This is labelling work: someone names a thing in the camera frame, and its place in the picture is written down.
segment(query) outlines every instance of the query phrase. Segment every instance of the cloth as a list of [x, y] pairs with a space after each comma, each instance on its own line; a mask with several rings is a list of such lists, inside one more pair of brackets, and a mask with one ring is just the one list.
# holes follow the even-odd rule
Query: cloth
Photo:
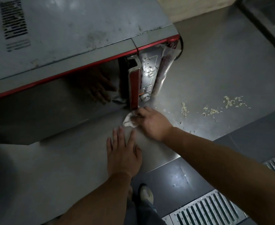
[[123, 126], [127, 127], [127, 126], [131, 126], [132, 128], [137, 127], [138, 125], [135, 125], [132, 121], [131, 121], [131, 117], [135, 116], [135, 111], [130, 112], [129, 114], [127, 114], [127, 116], [125, 117], [125, 120], [123, 121]]
[[124, 225], [166, 225], [149, 201], [142, 201], [136, 207], [134, 202], [127, 200]]

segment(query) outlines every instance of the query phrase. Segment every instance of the right hand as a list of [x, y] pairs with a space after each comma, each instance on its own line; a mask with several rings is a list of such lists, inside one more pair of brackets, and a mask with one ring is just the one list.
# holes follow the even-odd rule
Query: right hand
[[172, 124], [162, 113], [150, 107], [140, 107], [135, 112], [138, 116], [133, 116], [131, 120], [139, 125], [147, 136], [155, 140], [162, 141], [173, 128]]

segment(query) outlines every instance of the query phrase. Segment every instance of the forearm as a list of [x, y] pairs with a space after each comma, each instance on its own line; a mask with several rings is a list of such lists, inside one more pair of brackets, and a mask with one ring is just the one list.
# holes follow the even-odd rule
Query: forearm
[[130, 180], [127, 174], [113, 174], [105, 183], [75, 203], [57, 225], [122, 225]]
[[275, 173], [262, 164], [178, 128], [163, 142], [257, 222], [274, 208]]

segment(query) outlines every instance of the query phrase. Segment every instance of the floor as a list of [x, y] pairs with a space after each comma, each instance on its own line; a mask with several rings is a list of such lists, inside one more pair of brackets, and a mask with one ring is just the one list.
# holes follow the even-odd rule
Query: floor
[[[275, 156], [275, 112], [215, 142], [229, 146], [258, 162], [264, 162]], [[154, 206], [161, 217], [214, 189], [182, 158], [175, 159], [149, 173], [138, 174], [132, 180], [135, 193], [140, 183], [146, 183], [152, 189]], [[255, 222], [247, 219], [241, 224], [255, 224]]]

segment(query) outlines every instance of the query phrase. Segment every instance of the microwave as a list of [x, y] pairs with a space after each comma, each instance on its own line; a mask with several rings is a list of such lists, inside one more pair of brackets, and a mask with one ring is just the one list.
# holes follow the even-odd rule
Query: microwave
[[137, 109], [179, 41], [156, 0], [0, 0], [0, 143]]

